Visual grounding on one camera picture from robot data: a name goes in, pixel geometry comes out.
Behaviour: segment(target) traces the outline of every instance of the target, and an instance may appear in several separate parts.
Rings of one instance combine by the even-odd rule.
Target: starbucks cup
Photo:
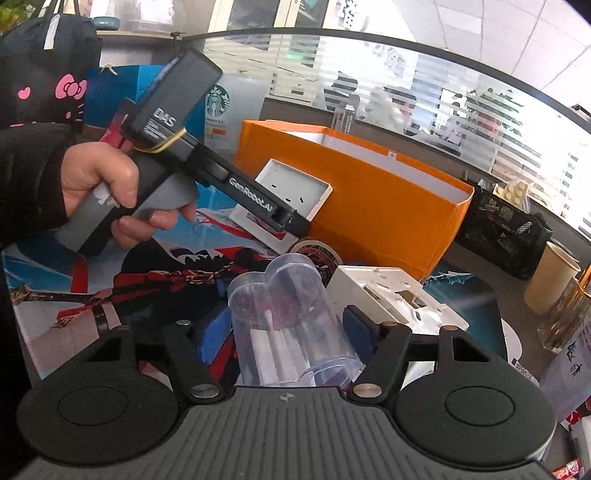
[[[205,145],[233,160],[244,120],[258,120],[269,82],[227,73],[205,100]]]

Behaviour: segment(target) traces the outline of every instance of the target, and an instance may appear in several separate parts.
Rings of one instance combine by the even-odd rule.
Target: beige paper cup
[[[546,315],[550,307],[581,268],[567,252],[551,242],[546,242],[544,254],[525,289],[526,305],[538,315]]]

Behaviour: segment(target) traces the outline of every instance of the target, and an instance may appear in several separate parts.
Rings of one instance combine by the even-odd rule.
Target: black sleeve
[[[66,222],[61,161],[74,141],[66,125],[0,131],[0,248]]]

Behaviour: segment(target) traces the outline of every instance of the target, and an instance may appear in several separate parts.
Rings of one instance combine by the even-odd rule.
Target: black bag
[[[0,37],[0,129],[30,123],[82,130],[86,75],[98,67],[101,39],[88,18],[63,13],[65,0],[43,2],[28,21]]]

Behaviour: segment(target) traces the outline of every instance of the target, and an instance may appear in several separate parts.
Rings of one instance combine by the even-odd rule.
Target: black round pad
[[[407,439],[438,461],[474,468],[540,454],[556,420],[539,389],[506,362],[455,362],[408,384],[394,404]]]
[[[515,411],[507,395],[487,387],[458,388],[445,399],[445,408],[456,420],[477,427],[503,423]]]
[[[18,408],[17,422],[46,458],[105,465],[160,443],[177,414],[174,394],[159,381],[117,364],[90,362],[68,375],[50,375],[30,390]]]
[[[111,387],[86,387],[66,394],[57,406],[62,417],[76,425],[95,427],[124,414],[129,399]]]

